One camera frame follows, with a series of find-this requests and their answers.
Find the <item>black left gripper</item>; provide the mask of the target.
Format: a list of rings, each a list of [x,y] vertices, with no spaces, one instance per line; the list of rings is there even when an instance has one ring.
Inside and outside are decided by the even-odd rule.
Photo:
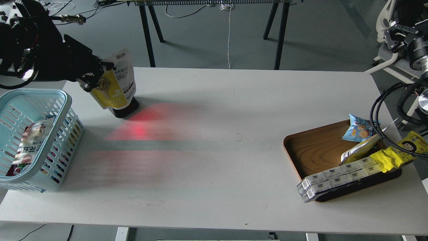
[[[110,71],[115,66],[101,61],[90,48],[67,34],[55,37],[37,34],[34,50],[34,81],[80,81],[86,92],[98,88],[101,71]]]

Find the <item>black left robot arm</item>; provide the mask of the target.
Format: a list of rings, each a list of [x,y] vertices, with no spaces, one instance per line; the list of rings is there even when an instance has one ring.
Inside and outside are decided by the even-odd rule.
[[[113,69],[92,50],[67,34],[54,21],[84,24],[82,15],[50,16],[35,0],[2,0],[18,14],[1,22],[1,88],[13,90],[33,81],[72,81],[90,92]]]

